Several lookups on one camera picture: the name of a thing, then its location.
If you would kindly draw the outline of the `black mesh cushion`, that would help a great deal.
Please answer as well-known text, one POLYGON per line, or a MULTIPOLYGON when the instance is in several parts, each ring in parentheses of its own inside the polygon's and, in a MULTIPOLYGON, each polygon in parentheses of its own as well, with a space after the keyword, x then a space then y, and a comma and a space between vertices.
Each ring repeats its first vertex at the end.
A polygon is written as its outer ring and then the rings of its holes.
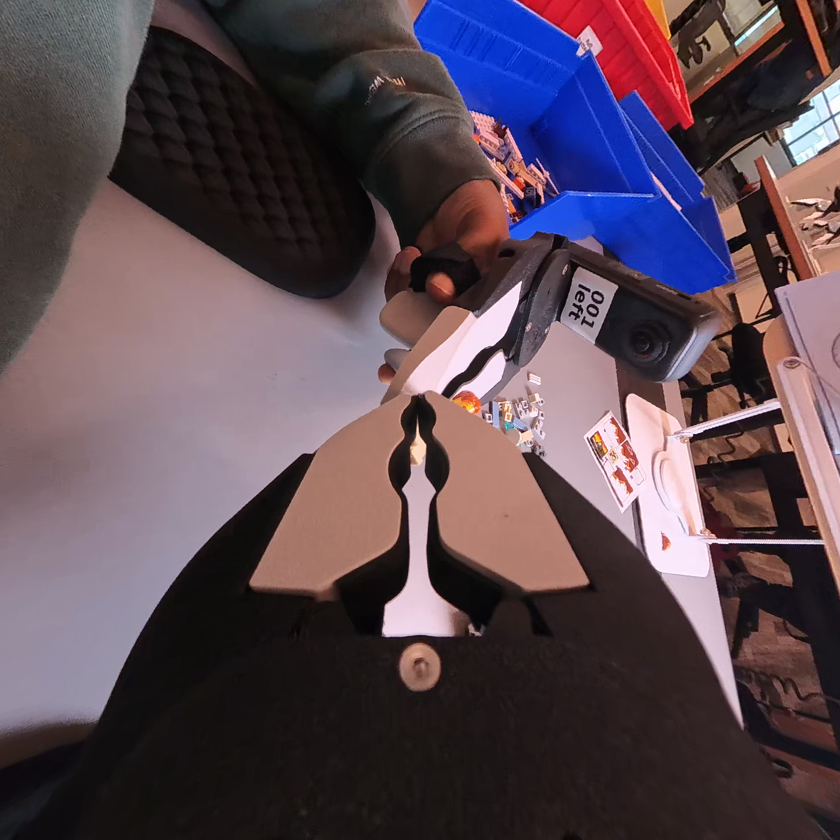
POLYGON ((109 180, 257 278, 333 298, 375 238, 344 159, 204 47, 150 27, 109 180))

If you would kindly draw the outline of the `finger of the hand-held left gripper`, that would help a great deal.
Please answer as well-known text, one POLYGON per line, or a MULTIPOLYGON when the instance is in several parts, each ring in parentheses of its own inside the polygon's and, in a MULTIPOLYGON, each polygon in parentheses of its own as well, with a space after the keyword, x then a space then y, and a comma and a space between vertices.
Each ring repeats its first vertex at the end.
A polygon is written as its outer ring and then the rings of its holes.
MULTIPOLYGON (((412 348, 386 357, 387 363, 395 366, 395 375, 381 402, 426 392, 453 395, 454 378, 475 370, 476 359, 485 361, 497 351, 506 355, 500 341, 517 314, 521 289, 519 282, 479 312, 457 306, 444 308, 412 348)), ((385 323, 383 308, 381 325, 387 332, 385 323)))
POLYGON ((453 380, 453 396, 462 392, 471 392, 481 403, 488 403, 497 398, 504 386, 518 373, 519 368, 506 357, 503 351, 497 351, 486 360, 476 359, 478 367, 465 371, 453 380))

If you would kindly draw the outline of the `person's left hand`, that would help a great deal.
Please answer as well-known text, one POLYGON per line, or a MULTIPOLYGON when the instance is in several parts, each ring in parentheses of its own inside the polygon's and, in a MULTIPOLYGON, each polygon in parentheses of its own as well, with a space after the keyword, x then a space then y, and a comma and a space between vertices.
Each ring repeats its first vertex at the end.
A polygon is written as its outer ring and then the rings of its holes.
POLYGON ((482 180, 458 187, 425 223, 414 245, 403 247, 387 271, 387 332, 412 348, 437 315, 458 297, 454 281, 444 272, 430 275, 424 293, 410 297, 412 264, 416 259, 457 243, 480 270, 486 271, 508 237, 508 214, 495 183, 482 180))

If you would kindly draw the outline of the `paned window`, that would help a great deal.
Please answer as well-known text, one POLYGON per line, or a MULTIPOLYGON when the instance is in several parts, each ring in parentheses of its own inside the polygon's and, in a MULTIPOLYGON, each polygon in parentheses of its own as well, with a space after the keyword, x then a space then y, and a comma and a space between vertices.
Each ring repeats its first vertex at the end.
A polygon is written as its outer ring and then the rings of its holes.
POLYGON ((839 81, 815 93, 808 105, 782 132, 793 165, 802 165, 839 143, 839 81))

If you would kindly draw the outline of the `pile of small lego pieces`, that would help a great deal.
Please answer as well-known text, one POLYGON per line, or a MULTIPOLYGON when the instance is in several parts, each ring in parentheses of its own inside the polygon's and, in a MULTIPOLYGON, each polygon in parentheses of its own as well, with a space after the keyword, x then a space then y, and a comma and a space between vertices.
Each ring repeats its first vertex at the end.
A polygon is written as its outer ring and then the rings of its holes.
POLYGON ((479 416, 523 454, 547 459, 543 378, 537 372, 526 370, 515 375, 507 392, 485 403, 479 416))

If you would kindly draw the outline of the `person's left forearm green sleeve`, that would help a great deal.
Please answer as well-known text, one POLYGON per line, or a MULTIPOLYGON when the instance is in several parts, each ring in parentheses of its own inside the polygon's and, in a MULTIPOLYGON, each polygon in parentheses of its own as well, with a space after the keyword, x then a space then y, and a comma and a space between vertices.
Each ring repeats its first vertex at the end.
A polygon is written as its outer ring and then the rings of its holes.
POLYGON ((443 62, 404 2, 206 2, 261 85, 352 164, 401 244, 458 188, 492 179, 443 62))

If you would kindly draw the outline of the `scattered assorted lego bricks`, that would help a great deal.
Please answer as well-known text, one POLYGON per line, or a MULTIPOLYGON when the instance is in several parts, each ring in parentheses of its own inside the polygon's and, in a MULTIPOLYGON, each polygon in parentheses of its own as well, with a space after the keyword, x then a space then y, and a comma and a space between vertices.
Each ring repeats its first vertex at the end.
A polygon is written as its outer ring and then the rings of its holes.
POLYGON ((515 137, 504 122, 478 111, 470 111, 473 137, 499 181, 499 193, 510 225, 540 210, 560 196, 550 172, 534 159, 523 156, 515 137))

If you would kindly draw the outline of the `blue plastic bin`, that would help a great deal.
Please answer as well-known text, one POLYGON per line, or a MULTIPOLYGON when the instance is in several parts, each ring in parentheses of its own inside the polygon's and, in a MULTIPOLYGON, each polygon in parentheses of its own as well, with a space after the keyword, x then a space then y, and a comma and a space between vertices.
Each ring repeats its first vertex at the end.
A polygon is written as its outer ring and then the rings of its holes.
POLYGON ((579 74, 526 132, 560 194, 511 227, 593 237, 623 263, 689 294, 735 279, 718 211, 648 106, 615 100, 601 78, 579 74))
POLYGON ((512 231, 606 241, 607 226, 658 194, 623 111, 590 55, 518 2, 430 1, 414 32, 471 111, 507 125, 559 194, 512 231))

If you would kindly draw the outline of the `pale blue instruction booklet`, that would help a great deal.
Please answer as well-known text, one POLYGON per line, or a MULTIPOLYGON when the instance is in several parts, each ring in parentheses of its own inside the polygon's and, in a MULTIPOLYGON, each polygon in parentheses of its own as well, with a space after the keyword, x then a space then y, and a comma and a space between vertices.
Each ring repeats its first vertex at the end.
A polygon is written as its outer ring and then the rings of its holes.
POLYGON ((802 280, 776 292, 795 354, 812 372, 817 410, 839 457, 839 272, 802 280))

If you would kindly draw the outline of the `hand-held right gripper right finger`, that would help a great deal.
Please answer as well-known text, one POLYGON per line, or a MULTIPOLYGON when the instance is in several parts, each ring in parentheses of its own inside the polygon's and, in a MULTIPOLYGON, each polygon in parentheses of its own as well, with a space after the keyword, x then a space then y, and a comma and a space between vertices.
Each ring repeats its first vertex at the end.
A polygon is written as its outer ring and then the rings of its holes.
POLYGON ((500 431, 435 392, 420 402, 425 471, 435 489, 444 556, 534 595, 590 583, 522 452, 500 431))

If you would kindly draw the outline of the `lego sticker sheet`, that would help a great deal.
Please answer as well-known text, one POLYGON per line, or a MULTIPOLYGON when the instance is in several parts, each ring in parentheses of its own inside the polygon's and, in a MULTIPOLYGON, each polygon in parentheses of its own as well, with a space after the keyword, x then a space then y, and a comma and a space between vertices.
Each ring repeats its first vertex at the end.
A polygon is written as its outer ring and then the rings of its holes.
POLYGON ((601 471, 620 511, 638 499, 646 482, 629 434, 613 412, 606 412, 584 434, 584 442, 601 471))

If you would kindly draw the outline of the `red plastic bin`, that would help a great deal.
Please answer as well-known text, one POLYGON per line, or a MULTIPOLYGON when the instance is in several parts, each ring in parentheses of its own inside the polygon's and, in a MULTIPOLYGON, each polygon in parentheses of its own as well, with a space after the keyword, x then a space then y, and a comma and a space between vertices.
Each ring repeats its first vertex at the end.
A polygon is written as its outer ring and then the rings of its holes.
POLYGON ((677 55, 644 1, 524 1, 596 59, 616 100, 636 92, 662 127, 694 122, 677 55))

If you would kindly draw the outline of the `wooden top standing desk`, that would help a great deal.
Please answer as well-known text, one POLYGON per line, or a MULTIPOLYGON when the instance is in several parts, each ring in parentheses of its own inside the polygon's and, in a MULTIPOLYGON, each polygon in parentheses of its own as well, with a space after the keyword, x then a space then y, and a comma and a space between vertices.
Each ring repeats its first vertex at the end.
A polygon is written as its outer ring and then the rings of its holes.
POLYGON ((695 106, 718 85, 735 81, 752 68, 781 54, 791 44, 803 45, 814 71, 810 77, 830 80, 837 63, 831 42, 838 30, 838 2, 725 2, 703 34, 710 47, 700 63, 683 69, 689 102, 695 106))

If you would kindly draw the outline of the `black mesh office chair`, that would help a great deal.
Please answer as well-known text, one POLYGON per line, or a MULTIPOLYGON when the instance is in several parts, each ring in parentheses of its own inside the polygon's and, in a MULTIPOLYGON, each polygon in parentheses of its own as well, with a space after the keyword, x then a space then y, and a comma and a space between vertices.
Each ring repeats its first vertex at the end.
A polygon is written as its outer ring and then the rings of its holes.
POLYGON ((711 51, 706 32, 726 10, 726 1, 693 1, 671 24, 671 34, 676 36, 676 54, 687 69, 693 62, 703 62, 704 50, 711 51))

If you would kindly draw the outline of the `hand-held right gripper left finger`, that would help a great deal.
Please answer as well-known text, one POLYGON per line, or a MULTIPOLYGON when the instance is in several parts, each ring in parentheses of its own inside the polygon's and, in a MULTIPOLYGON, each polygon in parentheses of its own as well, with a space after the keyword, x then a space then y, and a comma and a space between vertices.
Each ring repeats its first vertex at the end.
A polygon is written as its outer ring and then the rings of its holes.
POLYGON ((401 395, 315 453, 250 579, 258 592, 324 600, 360 589, 388 602, 408 572, 408 448, 417 403, 401 395))

